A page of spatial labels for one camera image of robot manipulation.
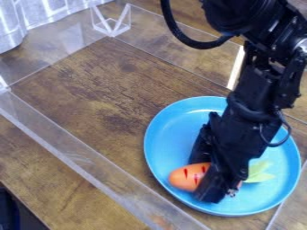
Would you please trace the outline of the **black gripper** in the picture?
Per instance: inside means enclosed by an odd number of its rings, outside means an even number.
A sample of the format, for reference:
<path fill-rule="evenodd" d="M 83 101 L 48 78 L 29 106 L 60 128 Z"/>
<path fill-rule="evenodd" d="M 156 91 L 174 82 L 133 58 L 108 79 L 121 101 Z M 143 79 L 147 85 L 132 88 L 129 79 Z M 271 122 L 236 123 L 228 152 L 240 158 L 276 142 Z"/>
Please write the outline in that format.
<path fill-rule="evenodd" d="M 279 146 L 272 139 L 282 124 L 282 111 L 268 99 L 259 102 L 238 93 L 228 95 L 223 113 L 208 113 L 188 159 L 188 164 L 211 162 L 194 192 L 196 200 L 220 203 L 227 196 L 236 196 L 250 161 L 268 147 Z"/>

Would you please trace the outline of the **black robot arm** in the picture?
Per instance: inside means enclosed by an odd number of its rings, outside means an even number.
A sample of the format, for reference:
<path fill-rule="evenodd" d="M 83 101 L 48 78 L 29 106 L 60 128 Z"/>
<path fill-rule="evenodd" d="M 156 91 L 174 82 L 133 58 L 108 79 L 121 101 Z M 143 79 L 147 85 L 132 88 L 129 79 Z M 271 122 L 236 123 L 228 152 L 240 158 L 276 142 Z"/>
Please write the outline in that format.
<path fill-rule="evenodd" d="M 307 19 L 287 0 L 203 0 L 207 21 L 223 38 L 246 38 L 239 83 L 222 114 L 200 128 L 190 162 L 211 162 L 195 198 L 218 203 L 248 177 L 250 160 L 262 156 L 282 126 L 282 111 L 300 97 L 307 67 Z"/>

